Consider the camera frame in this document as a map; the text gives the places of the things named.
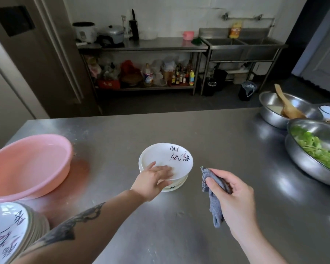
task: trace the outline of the pink container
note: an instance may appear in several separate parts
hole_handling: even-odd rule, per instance
[[[34,199],[54,190],[70,171],[73,148],[56,134],[23,138],[0,150],[0,203]]]
[[[194,31],[185,31],[183,33],[183,39],[186,41],[193,40],[193,37],[194,37]]]

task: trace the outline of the double basin sink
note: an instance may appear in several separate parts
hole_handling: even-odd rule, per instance
[[[278,49],[287,47],[286,44],[268,37],[201,39],[209,46],[209,51],[212,50],[210,61],[272,61]]]

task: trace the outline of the tattooed arm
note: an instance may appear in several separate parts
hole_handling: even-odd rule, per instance
[[[31,245],[12,264],[89,264],[110,242],[121,224],[144,202],[169,185],[171,168],[153,167],[141,172],[131,189],[70,218]]]

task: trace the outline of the wooden spoon handle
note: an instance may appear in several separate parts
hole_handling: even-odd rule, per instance
[[[277,95],[281,98],[281,100],[285,103],[285,105],[290,105],[291,102],[286,98],[284,93],[281,90],[281,86],[279,84],[275,84],[275,90]]]

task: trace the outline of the refrigerator door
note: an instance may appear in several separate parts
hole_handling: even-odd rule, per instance
[[[63,0],[0,0],[0,42],[51,118],[100,115]]]

